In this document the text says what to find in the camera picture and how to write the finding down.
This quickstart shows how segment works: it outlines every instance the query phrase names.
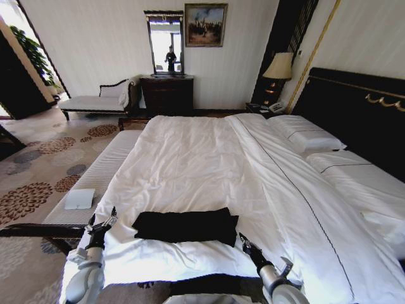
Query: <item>white duvet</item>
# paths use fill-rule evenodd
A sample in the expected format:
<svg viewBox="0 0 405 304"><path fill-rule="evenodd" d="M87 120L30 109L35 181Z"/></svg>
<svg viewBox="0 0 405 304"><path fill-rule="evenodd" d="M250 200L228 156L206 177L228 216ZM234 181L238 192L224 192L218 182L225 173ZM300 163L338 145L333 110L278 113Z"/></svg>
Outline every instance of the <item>white duvet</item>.
<svg viewBox="0 0 405 304"><path fill-rule="evenodd" d="M96 222L113 206L119 220L106 235L106 286L212 273L257 276L239 240L232 248L134 239L131 225L140 212L227 206L240 215L237 231L269 260L294 262L291 277L303 281L311 303L405 302L405 276L389 246L260 115L155 117L111 181ZM85 234L80 246L88 242ZM65 265L62 303L76 269Z"/></svg>

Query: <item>wall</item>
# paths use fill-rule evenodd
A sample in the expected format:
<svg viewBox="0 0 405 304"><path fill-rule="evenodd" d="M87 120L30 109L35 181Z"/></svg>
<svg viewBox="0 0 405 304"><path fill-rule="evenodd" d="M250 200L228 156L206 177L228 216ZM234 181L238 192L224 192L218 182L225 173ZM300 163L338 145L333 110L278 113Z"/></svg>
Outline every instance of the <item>wall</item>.
<svg viewBox="0 0 405 304"><path fill-rule="evenodd" d="M28 74L31 76L32 80L42 93L43 97L48 103L52 103L54 101L51 93L49 93L48 89L44 85L42 79L39 77L37 70L32 65L31 61L29 60L27 54L21 47L20 43L18 42L17 38L14 36L11 29L6 25L4 20L0 16L0 30L3 33L4 37L7 39L9 45L13 48L14 53L17 55L18 59L21 61L22 65L27 70Z"/></svg>
<svg viewBox="0 0 405 304"><path fill-rule="evenodd" d="M294 78L285 86L285 104L319 38L334 1L320 0L301 49L305 57L293 65ZM318 48L311 67L405 79L405 1L342 0ZM305 84L297 93L294 103Z"/></svg>
<svg viewBox="0 0 405 304"><path fill-rule="evenodd" d="M184 10L201 0L22 0L69 93L153 73L144 10ZM227 0L223 47L185 47L195 108L244 108L254 89L278 0Z"/></svg>

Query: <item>green leaves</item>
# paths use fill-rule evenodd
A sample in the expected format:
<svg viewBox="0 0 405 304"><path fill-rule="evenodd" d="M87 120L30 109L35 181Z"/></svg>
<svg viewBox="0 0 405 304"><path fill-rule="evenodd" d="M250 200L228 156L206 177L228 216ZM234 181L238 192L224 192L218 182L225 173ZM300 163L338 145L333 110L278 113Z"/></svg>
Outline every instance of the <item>green leaves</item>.
<svg viewBox="0 0 405 304"><path fill-rule="evenodd" d="M25 54L27 54L34 68L37 70L37 73L41 77L44 84L46 86L55 85L52 71L49 69L48 64L45 61L46 58L39 51L39 49L42 49L41 46L31 38L28 38L23 30L20 30L14 25L12 25L10 29L17 38L23 50L25 51Z"/></svg>

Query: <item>black headboard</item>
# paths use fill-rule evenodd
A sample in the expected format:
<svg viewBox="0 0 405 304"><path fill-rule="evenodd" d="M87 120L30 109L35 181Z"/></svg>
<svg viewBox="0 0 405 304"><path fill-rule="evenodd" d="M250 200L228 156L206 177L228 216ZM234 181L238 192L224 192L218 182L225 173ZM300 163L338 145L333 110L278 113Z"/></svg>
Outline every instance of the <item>black headboard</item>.
<svg viewBox="0 0 405 304"><path fill-rule="evenodd" d="M292 114L405 182L405 80L312 68Z"/></svg>

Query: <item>mirror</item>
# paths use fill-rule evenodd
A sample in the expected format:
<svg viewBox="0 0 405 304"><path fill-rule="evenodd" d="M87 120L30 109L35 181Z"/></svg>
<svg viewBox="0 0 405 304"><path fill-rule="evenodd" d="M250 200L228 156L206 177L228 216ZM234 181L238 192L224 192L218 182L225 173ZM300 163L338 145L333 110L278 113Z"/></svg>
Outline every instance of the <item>mirror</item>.
<svg viewBox="0 0 405 304"><path fill-rule="evenodd" d="M144 11L154 74L184 73L183 11Z"/></svg>

